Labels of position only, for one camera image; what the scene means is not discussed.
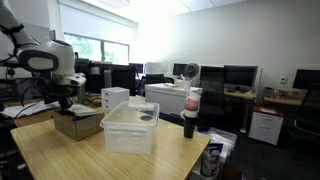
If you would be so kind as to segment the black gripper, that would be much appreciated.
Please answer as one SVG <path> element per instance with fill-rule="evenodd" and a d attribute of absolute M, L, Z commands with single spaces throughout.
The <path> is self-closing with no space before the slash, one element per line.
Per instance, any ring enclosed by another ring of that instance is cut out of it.
<path fill-rule="evenodd" d="M 73 103 L 70 100 L 73 87 L 68 85 L 44 85 L 43 99 L 46 104 L 58 102 L 62 110 L 69 109 Z"/>

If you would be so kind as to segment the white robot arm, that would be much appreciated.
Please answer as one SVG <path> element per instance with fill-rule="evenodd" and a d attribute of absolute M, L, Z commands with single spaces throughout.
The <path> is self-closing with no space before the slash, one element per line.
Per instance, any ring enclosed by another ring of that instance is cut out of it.
<path fill-rule="evenodd" d="M 73 88 L 82 86 L 86 78 L 75 72 L 73 47 L 61 40 L 40 44 L 13 14 L 8 0 L 0 0 L 0 30 L 14 45 L 7 60 L 15 57 L 19 65 L 31 73 L 38 73 L 34 87 L 44 103 L 58 102 L 63 111 L 72 106 Z"/>

